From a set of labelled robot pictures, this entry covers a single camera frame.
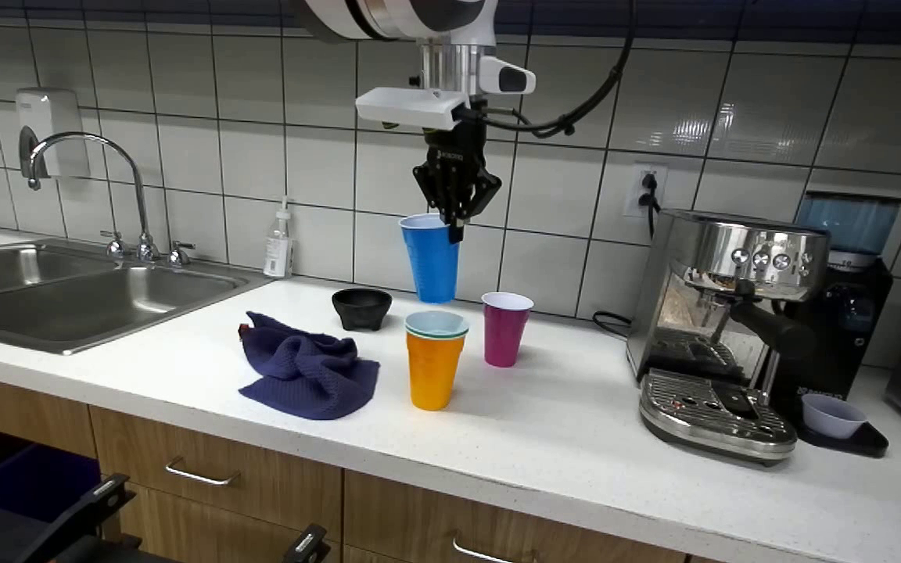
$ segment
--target dish towel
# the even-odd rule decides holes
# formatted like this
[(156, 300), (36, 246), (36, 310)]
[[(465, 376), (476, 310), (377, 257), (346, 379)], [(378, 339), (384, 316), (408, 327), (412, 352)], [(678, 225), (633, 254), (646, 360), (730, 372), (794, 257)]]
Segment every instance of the dish towel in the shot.
[(262, 376), (243, 396), (305, 420), (342, 420), (377, 396), (378, 364), (356, 357), (354, 339), (306, 335), (271, 316), (248, 314), (240, 352)]

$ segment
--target white countertop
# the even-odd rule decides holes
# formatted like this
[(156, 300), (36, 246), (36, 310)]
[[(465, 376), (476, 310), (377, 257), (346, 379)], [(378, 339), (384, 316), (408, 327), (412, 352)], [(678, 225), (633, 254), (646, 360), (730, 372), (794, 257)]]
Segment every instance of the white countertop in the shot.
[(648, 434), (622, 339), (580, 323), (532, 320), (521, 367), (492, 368), (480, 310), (454, 306), (473, 323), (454, 403), (412, 410), (403, 316), (424, 306), (399, 296), (382, 333), (354, 335), (382, 364), (360, 412), (306, 422), (240, 396), (256, 379), (243, 314), (345, 335), (333, 290), (276, 283), (76, 357), (0, 343), (0, 381), (717, 559), (901, 559), (901, 416), (882, 372), (854, 403), (888, 434), (885, 461), (798, 445), (783, 465), (730, 463)]

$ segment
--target soap dispenser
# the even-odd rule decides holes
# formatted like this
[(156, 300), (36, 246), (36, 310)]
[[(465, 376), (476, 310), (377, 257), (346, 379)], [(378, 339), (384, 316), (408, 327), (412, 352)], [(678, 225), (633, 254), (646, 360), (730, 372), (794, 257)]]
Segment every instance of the soap dispenser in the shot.
[(290, 276), (295, 240), (287, 237), (287, 218), (290, 218), (287, 202), (290, 199), (285, 196), (282, 208), (271, 217), (271, 229), (268, 229), (268, 237), (265, 237), (265, 261), (262, 261), (262, 276), (265, 280), (287, 280)]

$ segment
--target stainless steel sink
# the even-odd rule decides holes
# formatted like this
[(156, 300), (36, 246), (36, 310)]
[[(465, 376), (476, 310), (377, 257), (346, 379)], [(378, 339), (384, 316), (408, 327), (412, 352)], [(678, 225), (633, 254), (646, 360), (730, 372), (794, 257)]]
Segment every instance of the stainless steel sink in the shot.
[(111, 268), (115, 265), (114, 261), (108, 261), (102, 249), (46, 245), (46, 240), (0, 246), (0, 290)]
[(0, 290), (0, 341), (76, 354), (255, 284), (262, 280), (230, 268), (121, 265), (102, 276), (14, 289)]

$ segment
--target black bowl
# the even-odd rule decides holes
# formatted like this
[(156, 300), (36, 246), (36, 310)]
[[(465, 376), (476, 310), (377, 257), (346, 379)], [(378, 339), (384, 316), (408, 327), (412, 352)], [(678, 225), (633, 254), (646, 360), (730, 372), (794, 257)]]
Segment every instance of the black bowl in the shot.
[(333, 293), (333, 306), (346, 333), (378, 333), (387, 316), (391, 293), (374, 289), (345, 289)]

